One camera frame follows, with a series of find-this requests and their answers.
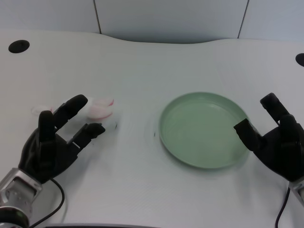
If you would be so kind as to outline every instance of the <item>white table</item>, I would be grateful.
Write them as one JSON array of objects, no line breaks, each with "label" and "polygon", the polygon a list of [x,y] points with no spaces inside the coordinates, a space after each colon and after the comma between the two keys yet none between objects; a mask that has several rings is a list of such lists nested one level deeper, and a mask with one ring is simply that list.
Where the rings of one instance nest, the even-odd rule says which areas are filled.
[{"label": "white table", "polygon": [[[0,34],[0,178],[17,167],[23,144],[37,126],[31,107],[59,105],[77,94],[111,96],[119,107],[117,129],[95,140],[56,178],[67,204],[48,223],[273,227],[287,188],[283,178],[253,154],[230,169],[187,166],[162,148],[157,119],[177,96],[207,91],[235,101],[265,134],[275,122],[259,100],[274,92],[303,125],[304,67],[295,56],[304,52],[304,44],[230,39],[179,45],[93,33]],[[29,49],[8,52],[19,39],[28,40]],[[54,184],[45,184],[32,221],[59,202]],[[279,226],[303,224],[304,209],[291,194]]]}]

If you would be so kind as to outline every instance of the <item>robotic hand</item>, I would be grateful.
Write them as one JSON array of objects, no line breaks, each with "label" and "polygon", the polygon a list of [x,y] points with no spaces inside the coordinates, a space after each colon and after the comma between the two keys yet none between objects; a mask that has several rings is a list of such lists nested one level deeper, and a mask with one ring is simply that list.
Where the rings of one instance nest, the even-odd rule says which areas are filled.
[{"label": "robotic hand", "polygon": [[66,142],[56,132],[87,103],[77,95],[54,113],[43,111],[38,128],[25,143],[18,168],[0,182],[0,227],[28,228],[31,204],[42,191],[42,184],[61,174],[92,139],[105,132],[101,123],[85,124]]},{"label": "robotic hand", "polygon": [[278,127],[261,136],[245,119],[234,128],[264,165],[290,181],[289,188],[304,206],[304,130],[273,93],[260,102]]}]

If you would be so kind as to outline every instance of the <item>silver metal wrist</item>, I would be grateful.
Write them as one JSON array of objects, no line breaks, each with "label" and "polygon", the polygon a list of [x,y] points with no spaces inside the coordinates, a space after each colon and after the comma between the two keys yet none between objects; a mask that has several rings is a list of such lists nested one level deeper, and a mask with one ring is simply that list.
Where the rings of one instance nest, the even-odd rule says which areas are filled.
[{"label": "silver metal wrist", "polygon": [[38,181],[13,168],[0,182],[0,210],[19,211],[29,219],[32,202],[41,191]]}]

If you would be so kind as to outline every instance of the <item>green dish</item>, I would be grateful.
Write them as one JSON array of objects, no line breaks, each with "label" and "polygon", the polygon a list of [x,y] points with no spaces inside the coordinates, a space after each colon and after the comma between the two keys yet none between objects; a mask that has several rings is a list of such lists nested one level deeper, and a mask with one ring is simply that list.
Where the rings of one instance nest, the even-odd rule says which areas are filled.
[{"label": "green dish", "polygon": [[159,121],[160,138],[177,159],[200,168],[221,168],[248,153],[234,126],[248,118],[217,94],[185,94],[169,103]]}]

